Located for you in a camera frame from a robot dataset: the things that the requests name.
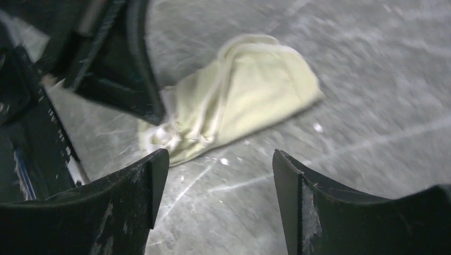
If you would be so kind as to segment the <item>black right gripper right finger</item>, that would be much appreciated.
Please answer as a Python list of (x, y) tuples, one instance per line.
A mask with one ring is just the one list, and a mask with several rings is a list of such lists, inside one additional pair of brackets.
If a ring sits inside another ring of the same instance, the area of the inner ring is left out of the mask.
[(272, 158), (289, 255), (450, 254), (450, 185), (387, 199), (324, 176), (282, 150)]

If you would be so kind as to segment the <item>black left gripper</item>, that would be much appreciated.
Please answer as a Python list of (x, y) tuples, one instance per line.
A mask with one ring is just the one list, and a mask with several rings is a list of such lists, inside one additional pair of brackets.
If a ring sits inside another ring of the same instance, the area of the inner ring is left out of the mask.
[(146, 45), (150, 1), (1, 1), (1, 16), (48, 36), (37, 62), (84, 99), (161, 123), (165, 108)]

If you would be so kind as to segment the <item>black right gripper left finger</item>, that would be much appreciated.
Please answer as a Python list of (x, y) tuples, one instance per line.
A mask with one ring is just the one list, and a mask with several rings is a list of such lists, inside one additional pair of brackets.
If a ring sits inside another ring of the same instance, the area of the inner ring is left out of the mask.
[(144, 254), (168, 170), (159, 149), (46, 200), (1, 204), (1, 254)]

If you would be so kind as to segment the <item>cream yellow underwear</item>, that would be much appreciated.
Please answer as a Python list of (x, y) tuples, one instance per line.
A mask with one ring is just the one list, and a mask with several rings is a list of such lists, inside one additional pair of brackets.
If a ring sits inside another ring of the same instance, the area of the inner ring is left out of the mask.
[(138, 123), (140, 150), (166, 149), (170, 165), (280, 123), (323, 97), (302, 55), (263, 34), (227, 41), (206, 67), (160, 91), (166, 115)]

